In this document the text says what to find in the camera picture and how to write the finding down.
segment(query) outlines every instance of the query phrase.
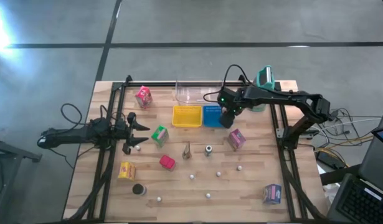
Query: purple box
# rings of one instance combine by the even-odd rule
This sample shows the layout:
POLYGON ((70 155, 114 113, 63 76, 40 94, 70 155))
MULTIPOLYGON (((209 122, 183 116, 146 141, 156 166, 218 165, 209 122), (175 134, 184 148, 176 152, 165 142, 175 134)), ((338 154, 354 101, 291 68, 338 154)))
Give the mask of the purple box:
POLYGON ((270 184, 263 189, 263 202, 279 204, 281 202, 281 185, 270 184))
POLYGON ((244 145, 244 143, 247 141, 242 136, 238 128, 229 134, 229 137, 227 138, 227 140, 235 151, 240 149, 244 145))

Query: laptop keyboard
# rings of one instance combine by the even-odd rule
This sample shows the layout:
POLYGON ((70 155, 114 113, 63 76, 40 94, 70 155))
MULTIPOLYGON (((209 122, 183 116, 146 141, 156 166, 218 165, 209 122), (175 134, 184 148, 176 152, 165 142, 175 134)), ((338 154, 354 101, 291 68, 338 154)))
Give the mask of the laptop keyboard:
POLYGON ((373 193, 373 190, 364 182, 351 180, 344 192, 346 197, 338 204, 337 210, 354 223, 383 223, 382 195, 375 197, 369 192, 373 193))

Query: concrete floor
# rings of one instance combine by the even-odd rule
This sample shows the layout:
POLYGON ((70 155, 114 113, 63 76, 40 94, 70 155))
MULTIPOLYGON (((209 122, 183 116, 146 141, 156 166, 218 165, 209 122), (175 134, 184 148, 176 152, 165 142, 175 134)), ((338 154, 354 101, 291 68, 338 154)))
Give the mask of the concrete floor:
MULTIPOLYGON (((12 44, 104 43, 115 0, 0 0, 12 44)), ((380 0, 132 0, 123 1, 113 43, 122 42, 355 42, 383 41, 380 0)), ((5 223, 60 220, 71 168, 36 146, 49 127, 67 128, 63 103, 88 110, 103 49, 0 50, 0 139, 42 153, 24 160, 5 223)), ((111 49, 102 80, 218 80, 231 64, 250 77, 273 66, 277 80, 321 93, 332 108, 354 115, 383 113, 383 47, 111 49)), ((236 79, 238 71, 231 73, 236 79)), ((378 121, 356 123, 361 134, 378 121)), ((316 137, 316 145, 324 139, 316 137)), ((347 163, 362 161, 363 147, 339 148, 347 163)), ((57 148, 74 163, 77 145, 57 148)))

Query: yellow basket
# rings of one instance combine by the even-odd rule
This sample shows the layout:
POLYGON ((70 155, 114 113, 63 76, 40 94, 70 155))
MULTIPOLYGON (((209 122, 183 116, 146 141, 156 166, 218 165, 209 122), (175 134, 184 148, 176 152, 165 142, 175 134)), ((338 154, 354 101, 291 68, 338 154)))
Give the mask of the yellow basket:
POLYGON ((181 128, 198 128, 202 124, 202 107, 173 106, 172 124, 181 128))

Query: blue basket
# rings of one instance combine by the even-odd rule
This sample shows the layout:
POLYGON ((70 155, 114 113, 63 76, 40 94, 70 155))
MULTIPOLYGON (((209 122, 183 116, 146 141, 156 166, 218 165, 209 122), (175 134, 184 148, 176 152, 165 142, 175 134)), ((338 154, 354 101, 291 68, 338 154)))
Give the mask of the blue basket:
POLYGON ((223 128, 223 126, 219 123, 219 118, 222 114, 222 108, 220 108, 220 106, 205 105, 203 112, 204 126, 223 128))

